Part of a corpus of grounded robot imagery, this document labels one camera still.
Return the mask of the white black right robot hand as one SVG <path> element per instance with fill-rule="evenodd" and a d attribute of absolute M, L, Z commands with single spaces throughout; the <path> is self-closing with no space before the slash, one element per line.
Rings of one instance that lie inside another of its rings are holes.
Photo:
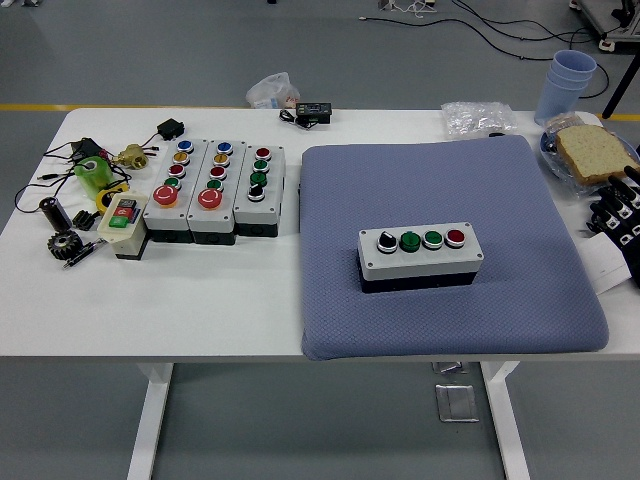
<path fill-rule="evenodd" d="M 623 172 L 634 186 L 610 175 L 609 185 L 597 190 L 600 199 L 589 205 L 592 215 L 586 226 L 593 233 L 604 233 L 621 251 L 639 286 L 639 170 L 625 166 Z"/>

